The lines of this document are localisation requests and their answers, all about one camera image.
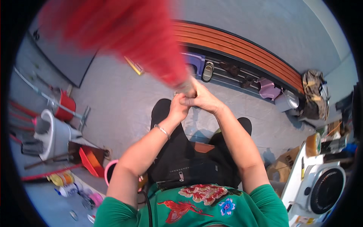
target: broom handle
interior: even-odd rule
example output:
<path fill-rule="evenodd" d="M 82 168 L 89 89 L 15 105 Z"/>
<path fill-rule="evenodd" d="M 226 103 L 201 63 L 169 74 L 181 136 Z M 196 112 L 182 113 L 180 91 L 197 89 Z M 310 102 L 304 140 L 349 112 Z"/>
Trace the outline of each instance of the broom handle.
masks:
<path fill-rule="evenodd" d="M 75 169 L 75 168 L 79 168 L 79 167 L 82 167 L 82 166 L 83 166 L 83 164 L 80 163 L 80 164 L 77 164 L 77 165 L 74 165 L 74 166 L 70 166 L 70 167 L 67 167 L 67 168 L 64 168 L 64 169 L 61 169 L 61 170 L 56 170 L 56 171 L 49 172 L 49 173 L 43 173 L 43 174 L 34 175 L 34 176 L 21 177 L 20 180 L 21 181 L 36 180 L 36 179 L 44 178 L 46 176 L 50 176 L 50 175 L 55 174 L 55 173 L 61 173 L 61 172 L 71 170 L 71 169 Z"/>
<path fill-rule="evenodd" d="M 63 156 L 67 156 L 67 155 L 71 155 L 71 154 L 74 154 L 78 151 L 73 151 L 73 152 L 70 152 L 70 153 L 64 153 L 64 154 L 60 154 L 60 155 L 57 155 L 57 156 L 54 156 L 52 158 L 49 158 L 49 159 L 46 159 L 46 160 L 43 160 L 43 161 L 40 161 L 40 162 L 36 162 L 34 164 L 31 164 L 31 165 L 27 165 L 27 166 L 24 166 L 24 169 L 27 170 L 27 169 L 30 169 L 30 168 L 33 168 L 35 166 L 38 166 L 44 162 L 47 162 L 47 161 L 50 161 L 50 160 L 53 160 L 53 159 L 56 159 L 56 158 L 60 158 L 60 157 L 63 157 Z"/>

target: zipper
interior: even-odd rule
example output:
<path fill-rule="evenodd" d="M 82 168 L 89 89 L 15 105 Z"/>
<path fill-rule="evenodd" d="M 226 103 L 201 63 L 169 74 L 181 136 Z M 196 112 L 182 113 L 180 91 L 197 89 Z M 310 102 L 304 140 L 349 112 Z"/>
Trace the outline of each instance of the zipper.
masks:
<path fill-rule="evenodd" d="M 183 172 L 179 172 L 179 177 L 180 177 L 179 181 L 180 181 L 180 182 L 183 182 L 183 181 L 184 181 L 184 175 L 183 175 Z"/>
<path fill-rule="evenodd" d="M 203 162 L 201 162 L 201 163 L 199 163 L 199 164 L 197 164 L 197 165 L 194 165 L 194 166 L 187 166 L 187 167 L 180 168 L 180 169 L 177 169 L 177 170 L 170 170 L 169 172 L 170 172 L 170 173 L 173 173 L 173 172 L 177 172 L 177 171 L 181 171 L 181 170 L 187 170 L 187 169 L 189 169 L 189 168 L 191 168 L 191 167 L 200 166 L 200 165 L 203 165 L 203 164 L 204 164 L 204 163 L 203 163 Z"/>

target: woman's left hand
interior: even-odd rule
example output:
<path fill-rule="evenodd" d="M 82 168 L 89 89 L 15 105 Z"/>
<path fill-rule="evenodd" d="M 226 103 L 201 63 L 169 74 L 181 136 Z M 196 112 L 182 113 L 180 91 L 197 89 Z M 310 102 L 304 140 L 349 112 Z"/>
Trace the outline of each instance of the woman's left hand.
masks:
<path fill-rule="evenodd" d="M 183 106 L 180 104 L 180 100 L 184 98 L 185 95 L 183 93 L 176 94 L 170 104 L 170 111 L 168 118 L 171 118 L 178 123 L 182 122 L 188 115 L 190 106 Z"/>

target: purple plastic stool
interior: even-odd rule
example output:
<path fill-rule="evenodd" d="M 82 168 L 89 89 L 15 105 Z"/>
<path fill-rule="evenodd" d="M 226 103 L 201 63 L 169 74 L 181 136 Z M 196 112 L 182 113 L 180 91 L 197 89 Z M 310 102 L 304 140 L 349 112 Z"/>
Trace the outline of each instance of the purple plastic stool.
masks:
<path fill-rule="evenodd" d="M 203 68 L 204 68 L 204 63 L 205 63 L 205 56 L 204 55 L 200 55 L 200 54 L 196 54 L 196 53 L 182 53 L 183 55 L 185 55 L 185 61 L 188 64 L 191 65 L 195 65 L 195 67 L 197 67 L 197 76 L 202 76 L 202 72 L 203 72 Z"/>
<path fill-rule="evenodd" d="M 260 78 L 258 82 L 261 84 L 260 95 L 262 98 L 271 98 L 272 101 L 281 93 L 280 88 L 276 88 L 275 84 L 266 79 Z"/>

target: silver bracelet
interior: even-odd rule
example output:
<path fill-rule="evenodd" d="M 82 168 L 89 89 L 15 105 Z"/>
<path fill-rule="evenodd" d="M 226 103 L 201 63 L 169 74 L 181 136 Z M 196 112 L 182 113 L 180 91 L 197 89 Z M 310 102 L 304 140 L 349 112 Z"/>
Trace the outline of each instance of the silver bracelet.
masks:
<path fill-rule="evenodd" d="M 160 127 L 158 124 L 154 124 L 154 128 L 160 129 L 160 131 L 165 133 L 165 135 L 168 137 L 168 140 L 170 139 L 170 135 L 162 127 Z"/>

